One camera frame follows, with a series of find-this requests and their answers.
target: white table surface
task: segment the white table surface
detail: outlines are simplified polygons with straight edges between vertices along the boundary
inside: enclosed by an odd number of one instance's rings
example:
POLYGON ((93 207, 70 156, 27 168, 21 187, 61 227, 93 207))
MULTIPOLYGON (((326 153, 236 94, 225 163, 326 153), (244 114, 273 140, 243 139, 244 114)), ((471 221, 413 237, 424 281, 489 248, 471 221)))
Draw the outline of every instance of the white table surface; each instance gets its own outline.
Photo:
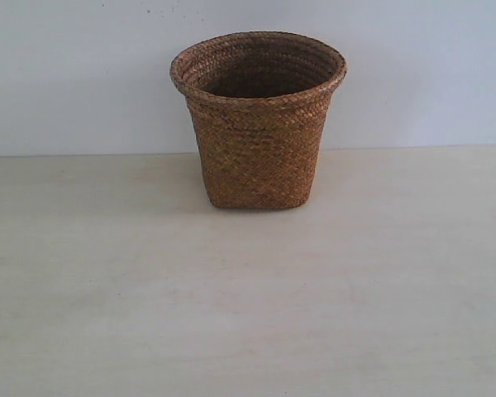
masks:
POLYGON ((496 396, 496 146, 324 152, 285 212, 199 172, 0 159, 0 397, 496 396))

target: brown basket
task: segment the brown basket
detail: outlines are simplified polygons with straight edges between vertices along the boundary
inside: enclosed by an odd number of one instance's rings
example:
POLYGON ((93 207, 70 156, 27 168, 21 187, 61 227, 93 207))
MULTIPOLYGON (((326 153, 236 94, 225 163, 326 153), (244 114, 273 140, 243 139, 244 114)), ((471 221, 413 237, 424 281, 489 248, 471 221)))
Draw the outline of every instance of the brown basket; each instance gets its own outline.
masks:
POLYGON ((219 208, 282 209, 307 202, 341 54, 277 31, 196 44, 171 65, 197 136, 207 195, 219 208))

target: woven texture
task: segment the woven texture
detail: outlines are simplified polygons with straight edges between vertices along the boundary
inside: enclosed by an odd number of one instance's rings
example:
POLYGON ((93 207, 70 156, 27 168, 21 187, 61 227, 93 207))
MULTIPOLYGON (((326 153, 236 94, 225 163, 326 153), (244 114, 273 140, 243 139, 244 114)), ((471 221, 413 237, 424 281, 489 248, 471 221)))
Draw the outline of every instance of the woven texture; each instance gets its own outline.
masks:
POLYGON ((340 53, 292 33, 235 33, 171 65, 193 119, 207 195, 219 208, 285 209, 308 201, 340 53))

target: white wall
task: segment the white wall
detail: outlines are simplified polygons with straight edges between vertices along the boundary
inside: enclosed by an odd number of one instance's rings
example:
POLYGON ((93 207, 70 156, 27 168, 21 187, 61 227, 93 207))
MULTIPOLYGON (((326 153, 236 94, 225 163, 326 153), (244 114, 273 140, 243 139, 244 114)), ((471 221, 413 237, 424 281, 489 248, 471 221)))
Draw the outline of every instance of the white wall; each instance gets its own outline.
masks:
POLYGON ((496 143, 496 0, 0 0, 0 155, 194 151, 169 63, 247 30, 348 59, 325 148, 496 143))

